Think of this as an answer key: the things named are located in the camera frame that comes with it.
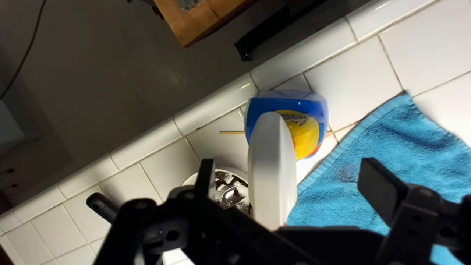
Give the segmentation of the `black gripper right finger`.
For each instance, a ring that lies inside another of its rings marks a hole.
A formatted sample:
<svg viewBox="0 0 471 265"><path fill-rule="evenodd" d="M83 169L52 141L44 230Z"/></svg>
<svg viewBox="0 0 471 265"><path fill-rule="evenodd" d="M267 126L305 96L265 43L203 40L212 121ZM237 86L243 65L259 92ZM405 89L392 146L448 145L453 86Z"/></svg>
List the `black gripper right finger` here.
<svg viewBox="0 0 471 265"><path fill-rule="evenodd" d="M358 191L387 226L408 195L408 186L374 158L361 161Z"/></svg>

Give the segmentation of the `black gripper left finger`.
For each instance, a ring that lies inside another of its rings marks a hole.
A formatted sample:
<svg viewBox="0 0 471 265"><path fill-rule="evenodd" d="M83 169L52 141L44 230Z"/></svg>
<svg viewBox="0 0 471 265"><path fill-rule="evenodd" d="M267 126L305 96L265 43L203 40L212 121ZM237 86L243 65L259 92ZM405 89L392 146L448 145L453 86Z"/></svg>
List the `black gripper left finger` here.
<svg viewBox="0 0 471 265"><path fill-rule="evenodd" d="M215 176L215 161L214 160L203 160L200 163L199 174L194 183L194 189L202 196L209 196L212 180Z"/></svg>

